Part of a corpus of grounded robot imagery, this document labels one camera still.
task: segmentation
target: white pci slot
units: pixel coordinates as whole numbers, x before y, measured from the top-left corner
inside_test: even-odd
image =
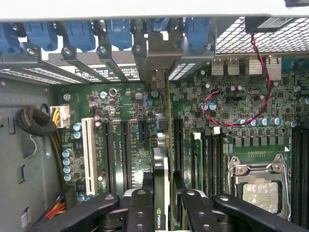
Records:
[[[98,190],[97,161],[93,118],[82,118],[86,194],[96,195]]]

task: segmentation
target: mounting hole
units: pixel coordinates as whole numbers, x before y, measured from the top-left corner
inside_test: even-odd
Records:
[[[111,88],[110,91],[108,92],[108,94],[113,98],[117,96],[117,93],[118,91],[115,88]]]
[[[208,224],[204,224],[204,225],[203,225],[203,228],[204,228],[204,230],[206,230],[206,231],[210,231],[210,230],[211,230],[211,226],[208,225]]]
[[[142,225],[142,224],[137,224],[137,225],[136,225],[136,229],[137,229],[138,231],[141,231],[141,230],[143,229],[143,225]]]

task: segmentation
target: cable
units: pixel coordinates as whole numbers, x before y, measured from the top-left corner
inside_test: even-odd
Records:
[[[242,126],[242,125],[247,125],[247,124],[251,123],[252,121],[258,119],[261,116],[261,114],[266,110],[266,107],[267,107],[267,105],[270,101],[270,97],[271,97],[270,75],[268,73],[268,70],[267,70],[265,63],[263,62],[263,57],[261,56],[261,54],[260,54],[260,52],[259,52],[259,50],[256,46],[256,40],[255,40],[255,37],[254,37],[254,33],[251,33],[251,44],[253,45],[253,50],[257,55],[258,61],[261,63],[262,70],[266,74],[268,94],[267,94],[267,97],[265,99],[264,105],[262,106],[261,111],[258,114],[256,114],[253,118],[248,119],[246,122],[244,122],[242,124],[239,124],[239,123],[235,123],[235,124],[220,123],[220,122],[217,122],[216,120],[214,120],[213,118],[211,118],[211,117],[209,117],[205,114],[206,101],[208,99],[210,99],[213,95],[220,95],[220,94],[223,93],[222,90],[216,90],[205,98],[205,102],[204,102],[204,106],[203,106],[203,115],[205,116],[205,118],[207,120],[215,123],[216,125],[220,125],[220,126],[223,126],[223,127],[239,127],[239,126]]]

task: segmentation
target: sticker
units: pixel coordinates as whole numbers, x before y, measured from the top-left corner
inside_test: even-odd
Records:
[[[292,20],[294,18],[269,18],[257,28],[280,28]]]

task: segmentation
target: white connector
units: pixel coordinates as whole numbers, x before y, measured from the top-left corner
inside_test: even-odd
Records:
[[[50,113],[52,113],[54,108],[58,108],[60,110],[60,125],[57,128],[64,128],[70,125],[70,107],[68,105],[64,106],[51,106]]]
[[[98,190],[96,145],[93,118],[82,118],[86,194],[96,195]]]

